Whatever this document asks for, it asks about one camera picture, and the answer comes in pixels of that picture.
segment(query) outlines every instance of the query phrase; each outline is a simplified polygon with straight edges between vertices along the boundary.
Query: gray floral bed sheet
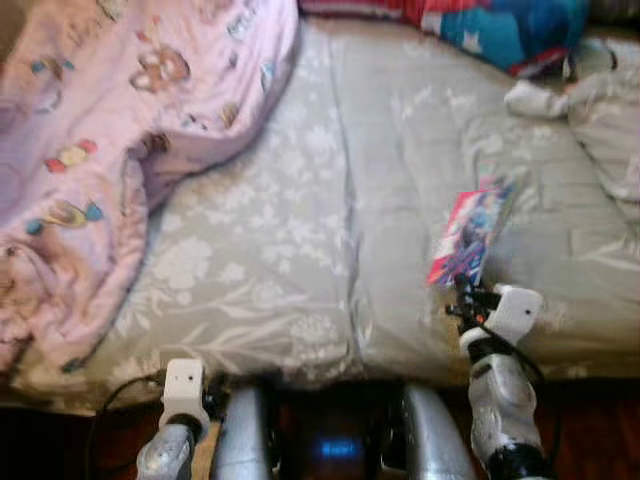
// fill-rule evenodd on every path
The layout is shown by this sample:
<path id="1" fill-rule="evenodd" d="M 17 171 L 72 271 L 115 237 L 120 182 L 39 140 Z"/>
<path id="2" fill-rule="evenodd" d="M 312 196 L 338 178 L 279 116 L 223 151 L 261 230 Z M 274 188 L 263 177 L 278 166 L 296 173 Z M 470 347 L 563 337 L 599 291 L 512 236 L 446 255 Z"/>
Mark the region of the gray floral bed sheet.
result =
<path id="1" fill-rule="evenodd" d="M 61 373 L 31 349 L 5 396 L 90 411 L 177 356 L 210 372 L 277 368 L 303 386 L 365 374 L 462 383 L 455 326 L 425 276 L 457 192 L 514 167 L 530 181 L 486 277 L 545 295 L 523 348 L 554 378 L 638 375 L 638 233 L 566 124 L 506 113 L 511 85 L 408 28 L 305 22 L 264 133 L 156 212 L 96 352 Z M 157 394 L 140 386 L 122 402 Z"/>

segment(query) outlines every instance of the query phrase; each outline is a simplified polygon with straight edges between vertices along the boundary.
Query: mattress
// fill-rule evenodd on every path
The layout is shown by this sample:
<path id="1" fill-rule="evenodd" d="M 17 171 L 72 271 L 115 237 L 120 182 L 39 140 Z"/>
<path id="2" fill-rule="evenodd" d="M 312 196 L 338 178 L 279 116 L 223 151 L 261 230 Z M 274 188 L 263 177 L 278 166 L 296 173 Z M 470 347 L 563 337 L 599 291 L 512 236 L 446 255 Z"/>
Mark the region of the mattress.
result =
<path id="1" fill-rule="evenodd" d="M 566 123 L 514 118 L 513 80 L 407 27 L 304 22 L 289 87 L 237 158 L 183 181 L 85 365 L 28 350 L 8 398 L 95 409 L 173 357 L 307 386 L 466 380 L 446 296 L 425 277 L 457 194 L 522 168 L 485 278 L 545 296 L 523 350 L 552 378 L 640 373 L 640 247 Z M 157 392 L 132 389 L 123 403 Z"/>

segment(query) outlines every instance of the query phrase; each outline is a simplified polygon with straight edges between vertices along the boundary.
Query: wooden floor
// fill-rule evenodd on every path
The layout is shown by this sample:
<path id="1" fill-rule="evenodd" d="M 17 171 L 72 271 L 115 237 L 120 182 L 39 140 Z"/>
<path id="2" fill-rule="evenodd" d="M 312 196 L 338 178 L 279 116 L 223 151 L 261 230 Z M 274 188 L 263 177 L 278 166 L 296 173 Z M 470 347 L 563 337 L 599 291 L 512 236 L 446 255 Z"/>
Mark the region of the wooden floor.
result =
<path id="1" fill-rule="evenodd" d="M 471 418 L 464 392 L 443 396 L 467 437 Z M 560 409 L 564 425 L 556 462 L 561 480 L 640 480 L 640 381 L 547 387 L 539 393 L 537 410 L 546 445 L 552 436 L 552 405 Z M 153 435 L 160 413 L 152 405 L 108 414 L 98 432 L 98 479 L 135 478 L 133 460 Z M 14 478 L 83 478 L 87 419 L 0 409 L 0 421 L 5 472 L 19 472 Z"/>

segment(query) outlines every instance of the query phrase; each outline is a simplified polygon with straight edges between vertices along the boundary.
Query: pink blanket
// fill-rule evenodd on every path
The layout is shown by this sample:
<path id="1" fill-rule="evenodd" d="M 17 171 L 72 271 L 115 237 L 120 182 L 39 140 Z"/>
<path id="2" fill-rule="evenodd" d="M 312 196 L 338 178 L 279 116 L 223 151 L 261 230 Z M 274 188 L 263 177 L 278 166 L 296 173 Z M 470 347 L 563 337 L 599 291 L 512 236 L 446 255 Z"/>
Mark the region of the pink blanket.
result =
<path id="1" fill-rule="evenodd" d="M 295 0 L 34 9 L 0 90 L 0 370 L 30 339 L 60 367 L 92 351 L 150 209 L 257 134 L 297 25 Z"/>

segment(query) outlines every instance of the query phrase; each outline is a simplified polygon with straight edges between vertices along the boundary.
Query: bed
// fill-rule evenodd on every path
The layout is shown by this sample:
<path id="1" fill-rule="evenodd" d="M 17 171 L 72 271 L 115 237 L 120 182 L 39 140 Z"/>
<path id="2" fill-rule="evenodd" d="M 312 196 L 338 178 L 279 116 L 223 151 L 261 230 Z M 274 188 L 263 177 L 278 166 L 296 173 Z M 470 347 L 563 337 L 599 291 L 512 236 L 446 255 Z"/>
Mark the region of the bed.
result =
<path id="1" fill-rule="evenodd" d="M 640 58 L 619 48 L 622 62 Z M 529 181 L 485 279 L 544 295 L 523 350 L 553 379 L 637 376 L 637 227 L 565 122 L 506 112 L 513 82 L 408 27 L 304 20 L 262 134 L 155 211 L 138 278 L 95 352 L 63 373 L 29 348 L 4 403 L 93 411 L 180 356 L 210 372 L 278 369 L 302 387 L 464 383 L 446 299 L 425 278 L 457 194 L 518 167 Z M 132 389 L 123 403 L 154 395 Z"/>

